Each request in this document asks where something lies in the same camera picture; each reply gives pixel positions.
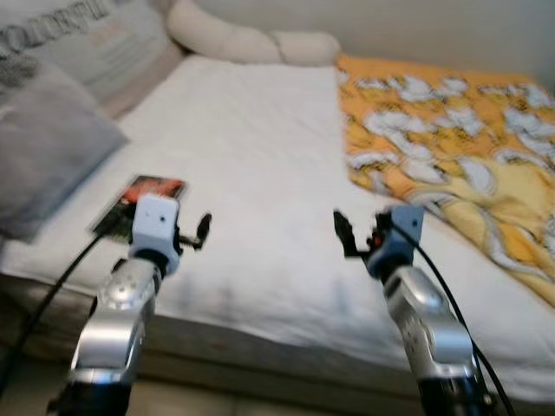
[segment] wall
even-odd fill
[[[555,86],[555,0],[196,0],[260,29],[323,29],[352,55],[524,72]]]

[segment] pillow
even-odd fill
[[[208,57],[239,63],[331,65],[341,48],[325,33],[264,32],[237,26],[179,0],[170,10],[167,27],[183,46]]]
[[[55,67],[4,58],[0,88],[0,235],[30,241],[126,139]]]
[[[164,26],[171,0],[3,0],[0,59],[25,53],[82,83],[122,115],[180,63]]]

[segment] gray pillow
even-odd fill
[[[126,139],[61,70],[44,63],[30,70],[25,62],[25,76],[6,77],[6,68],[13,75],[18,65],[6,62],[0,62],[0,236],[30,241]]]

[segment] cartoon print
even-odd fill
[[[358,146],[370,145],[374,141],[372,134],[350,114],[346,117],[345,129]]]
[[[487,212],[481,209],[480,209],[480,214],[484,219],[484,222],[486,223],[486,227],[487,227],[486,247],[490,257],[492,258],[492,260],[494,260],[495,263],[499,264],[500,266],[506,267],[509,270],[514,270],[520,273],[527,273],[529,275],[534,275],[534,276],[540,277],[541,279],[546,280],[547,282],[551,281],[551,278],[546,273],[544,273],[544,271],[542,271],[541,269],[528,264],[523,264],[510,257],[506,251],[503,238],[500,235],[500,232],[497,226],[495,225],[493,219],[491,218],[491,216]]]
[[[337,82],[340,84],[346,84],[349,82],[349,73],[343,68],[338,68],[336,71]]]
[[[385,81],[377,78],[361,78],[356,81],[355,87],[359,94],[368,101],[380,100],[390,90]]]
[[[504,116],[507,132],[515,133],[524,146],[555,164],[555,144],[550,141],[550,136],[555,135],[555,125],[515,108],[507,109]]]
[[[458,76],[449,76],[441,80],[439,93],[443,97],[461,97],[468,90],[465,80]]]
[[[493,155],[493,159],[503,164],[524,165],[531,163],[542,169],[550,170],[551,168],[539,157],[530,153],[521,152],[510,148],[501,148]]]
[[[513,97],[516,95],[514,93],[517,92],[517,89],[508,86],[480,85],[478,92],[496,106],[508,107],[513,103]]]
[[[369,172],[370,181],[372,182],[372,186],[374,187],[374,191],[381,193],[382,195],[391,196],[393,192],[391,188],[386,184],[385,179],[383,177],[383,172],[377,171],[376,169],[372,169]]]
[[[441,108],[441,95],[434,91],[427,82],[419,78],[410,75],[392,77],[388,78],[388,84],[413,107],[429,110],[439,110]]]
[[[350,75],[343,68],[336,68],[336,79],[339,85],[339,96],[341,99],[352,98],[354,95],[349,91]]]
[[[544,246],[549,251],[550,256],[555,259],[555,212],[551,215],[545,227]]]
[[[364,166],[372,166],[384,171],[386,166],[399,165],[399,156],[394,152],[364,152],[349,154],[346,157],[349,166],[361,169]]]
[[[383,173],[391,166],[399,165],[399,156],[393,152],[365,152],[347,157],[347,164],[357,170],[368,168],[373,191],[392,195],[391,188],[385,183]]]
[[[461,148],[473,142],[472,136],[460,127],[437,127],[435,133],[437,148],[449,154],[457,154]]]
[[[553,98],[511,75],[339,63],[353,94],[342,109],[356,114],[343,130],[351,179],[425,205],[555,307]]]
[[[435,124],[437,126],[445,128],[458,127],[472,137],[477,136],[485,126],[471,107],[447,107],[445,112],[447,117],[440,117],[436,120]]]
[[[409,193],[407,201],[413,205],[426,207],[437,218],[446,219],[443,208],[457,200],[453,194],[448,192],[421,191]]]
[[[548,107],[553,109],[555,101],[541,88],[534,84],[526,84],[521,86],[526,92],[526,100],[532,108]]]
[[[433,132],[435,127],[424,123],[418,117],[411,117],[403,111],[378,111],[370,114],[365,127],[375,134],[386,137],[409,158],[431,159],[432,152],[423,145],[410,142],[406,132]]]
[[[437,185],[447,183],[445,173],[441,169],[437,169],[430,161],[405,159],[401,169],[403,173],[413,180]]]
[[[471,158],[459,158],[459,166],[464,172],[467,183],[482,195],[493,195],[497,183],[492,172],[481,163]]]

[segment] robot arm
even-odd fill
[[[68,384],[49,412],[59,416],[125,415],[139,364],[145,327],[165,276],[179,265],[180,243],[200,249],[211,216],[197,237],[181,237],[179,204],[171,198],[142,197],[133,222],[127,261],[120,260],[100,287],[71,362]]]
[[[414,247],[393,226],[419,241],[423,217],[423,209],[411,205],[378,214],[370,250],[358,251],[349,221],[334,213],[345,256],[361,257],[369,274],[382,281],[426,415],[491,415],[491,397],[480,388],[470,334],[428,276],[412,266]]]

